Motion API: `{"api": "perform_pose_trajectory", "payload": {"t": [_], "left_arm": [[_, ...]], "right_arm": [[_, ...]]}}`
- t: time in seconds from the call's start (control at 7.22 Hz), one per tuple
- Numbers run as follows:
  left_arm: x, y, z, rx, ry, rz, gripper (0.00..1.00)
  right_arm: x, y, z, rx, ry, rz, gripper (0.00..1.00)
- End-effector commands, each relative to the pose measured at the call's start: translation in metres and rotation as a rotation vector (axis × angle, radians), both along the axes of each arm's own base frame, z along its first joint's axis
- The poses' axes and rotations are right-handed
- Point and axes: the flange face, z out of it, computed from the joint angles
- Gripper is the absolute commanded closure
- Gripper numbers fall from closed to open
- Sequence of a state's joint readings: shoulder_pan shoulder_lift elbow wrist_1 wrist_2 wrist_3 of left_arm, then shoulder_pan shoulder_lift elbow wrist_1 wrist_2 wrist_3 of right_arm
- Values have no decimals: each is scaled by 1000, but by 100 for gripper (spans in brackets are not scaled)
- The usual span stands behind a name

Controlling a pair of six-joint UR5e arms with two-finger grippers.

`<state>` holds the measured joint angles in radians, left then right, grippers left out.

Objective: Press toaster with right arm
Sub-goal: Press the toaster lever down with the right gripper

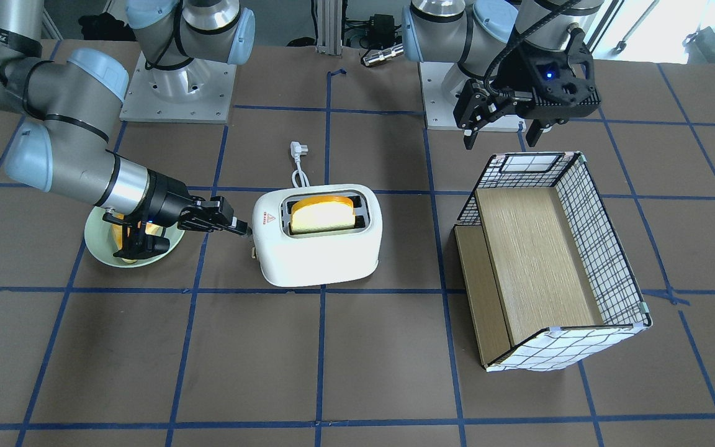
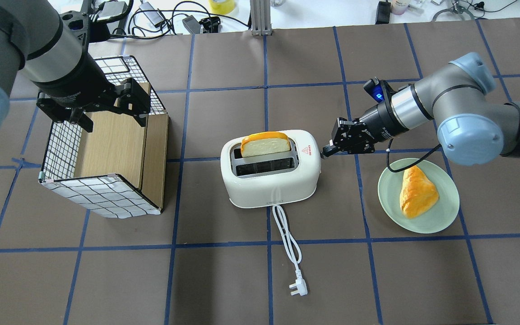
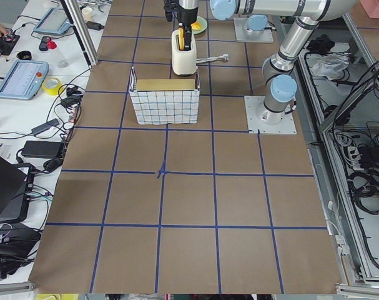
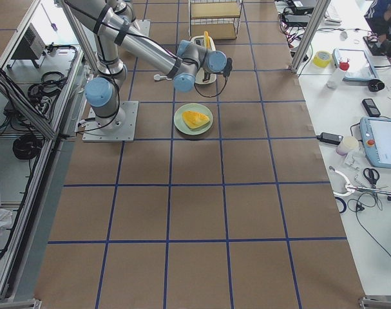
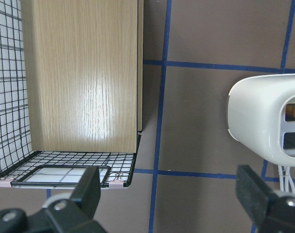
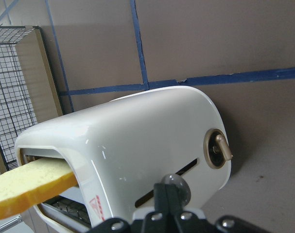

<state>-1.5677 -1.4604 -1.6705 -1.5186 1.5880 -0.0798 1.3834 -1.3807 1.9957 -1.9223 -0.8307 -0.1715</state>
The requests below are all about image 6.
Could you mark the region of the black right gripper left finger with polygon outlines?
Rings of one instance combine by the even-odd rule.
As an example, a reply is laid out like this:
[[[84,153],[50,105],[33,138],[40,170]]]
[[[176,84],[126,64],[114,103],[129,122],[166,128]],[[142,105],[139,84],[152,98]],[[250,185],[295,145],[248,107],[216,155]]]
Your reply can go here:
[[[154,185],[154,207],[157,214],[167,218],[170,215],[168,190],[170,185],[156,183]]]

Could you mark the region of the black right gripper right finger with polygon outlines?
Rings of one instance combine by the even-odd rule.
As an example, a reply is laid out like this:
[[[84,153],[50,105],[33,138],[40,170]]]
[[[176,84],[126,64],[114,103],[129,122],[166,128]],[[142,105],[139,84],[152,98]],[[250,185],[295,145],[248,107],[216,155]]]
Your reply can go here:
[[[174,216],[175,214],[182,211],[182,200],[180,198],[179,188],[175,184],[166,184],[166,196],[168,204],[168,212],[170,215]]]

